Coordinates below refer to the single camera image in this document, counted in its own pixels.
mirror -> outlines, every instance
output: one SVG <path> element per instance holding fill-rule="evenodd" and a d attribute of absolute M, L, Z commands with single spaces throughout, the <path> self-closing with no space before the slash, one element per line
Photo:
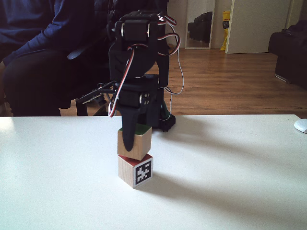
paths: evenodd
<path fill-rule="evenodd" d="M 188 0 L 186 49 L 210 49 L 215 0 Z"/>

computer mouse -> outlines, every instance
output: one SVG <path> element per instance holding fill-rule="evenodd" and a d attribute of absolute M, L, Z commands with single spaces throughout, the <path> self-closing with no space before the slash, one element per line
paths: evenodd
<path fill-rule="evenodd" d="M 307 119 L 300 119 L 295 122 L 294 127 L 303 133 L 307 133 Z"/>

white door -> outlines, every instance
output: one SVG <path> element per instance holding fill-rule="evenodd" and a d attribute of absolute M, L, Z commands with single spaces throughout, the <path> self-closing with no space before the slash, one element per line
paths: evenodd
<path fill-rule="evenodd" d="M 233 0 L 226 53 L 268 52 L 270 37 L 285 28 L 291 0 Z"/>

black pants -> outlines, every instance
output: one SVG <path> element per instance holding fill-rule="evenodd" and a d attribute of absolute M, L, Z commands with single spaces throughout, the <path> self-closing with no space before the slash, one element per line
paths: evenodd
<path fill-rule="evenodd" d="M 85 67 L 68 60 L 67 55 L 41 51 L 17 58 L 6 67 L 2 80 L 14 116 L 60 116 L 61 100 L 68 100 L 65 95 L 77 82 L 86 80 Z"/>

stacked blocks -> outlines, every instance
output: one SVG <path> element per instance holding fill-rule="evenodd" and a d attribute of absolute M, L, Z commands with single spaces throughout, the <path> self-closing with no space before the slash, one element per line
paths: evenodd
<path fill-rule="evenodd" d="M 151 148 L 152 128 L 137 124 L 133 149 L 128 152 L 124 146 L 122 129 L 118 131 L 118 176 L 135 188 L 153 176 Z"/>

